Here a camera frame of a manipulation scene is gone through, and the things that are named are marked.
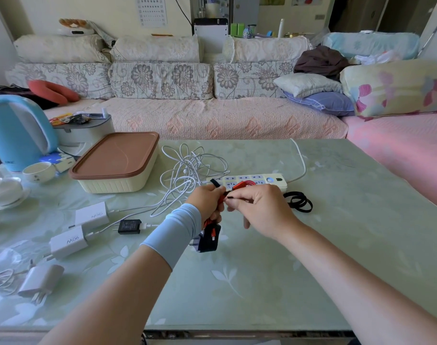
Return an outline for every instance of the hand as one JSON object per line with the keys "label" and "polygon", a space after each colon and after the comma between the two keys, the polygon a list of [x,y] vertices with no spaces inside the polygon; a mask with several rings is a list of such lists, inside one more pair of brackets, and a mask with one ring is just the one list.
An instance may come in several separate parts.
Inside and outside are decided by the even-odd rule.
{"label": "hand", "polygon": [[276,185],[252,185],[231,191],[225,203],[229,212],[237,209],[244,215],[246,229],[252,225],[262,235],[277,241],[284,232],[304,225],[293,214]]}
{"label": "hand", "polygon": [[202,222],[206,220],[216,220],[221,222],[220,212],[223,212],[225,206],[223,203],[218,204],[220,196],[226,191],[224,186],[216,188],[214,184],[199,186],[191,193],[186,203],[195,206],[201,213]]}

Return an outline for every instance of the electric kettle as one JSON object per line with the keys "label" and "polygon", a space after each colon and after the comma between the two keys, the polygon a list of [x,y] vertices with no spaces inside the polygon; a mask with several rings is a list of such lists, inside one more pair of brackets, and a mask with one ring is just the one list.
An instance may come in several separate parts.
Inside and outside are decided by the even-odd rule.
{"label": "electric kettle", "polygon": [[34,101],[0,96],[0,160],[11,172],[21,172],[57,150],[58,139],[43,110]]}

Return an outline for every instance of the blue sleeve cuff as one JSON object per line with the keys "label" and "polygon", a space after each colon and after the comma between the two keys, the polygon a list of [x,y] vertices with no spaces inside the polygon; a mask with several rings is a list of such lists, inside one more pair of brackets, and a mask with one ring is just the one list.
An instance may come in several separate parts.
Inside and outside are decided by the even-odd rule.
{"label": "blue sleeve cuff", "polygon": [[202,226],[199,210],[185,203],[168,214],[142,245],[154,249],[174,269],[190,241],[201,232]]}

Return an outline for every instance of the plastic box with brown lid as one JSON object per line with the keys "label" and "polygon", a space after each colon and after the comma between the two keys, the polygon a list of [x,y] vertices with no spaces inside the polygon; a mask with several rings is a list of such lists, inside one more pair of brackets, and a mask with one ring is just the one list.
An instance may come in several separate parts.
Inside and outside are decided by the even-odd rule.
{"label": "plastic box with brown lid", "polygon": [[70,176],[91,194],[139,191],[158,156],[158,141],[156,132],[110,133],[78,160]]}

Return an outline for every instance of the white ceramic teapot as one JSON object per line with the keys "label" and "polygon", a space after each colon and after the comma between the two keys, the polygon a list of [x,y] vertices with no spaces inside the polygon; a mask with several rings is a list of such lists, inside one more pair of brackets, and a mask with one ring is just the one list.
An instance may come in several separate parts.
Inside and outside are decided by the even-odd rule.
{"label": "white ceramic teapot", "polygon": [[7,206],[23,196],[20,178],[0,178],[0,206]]}

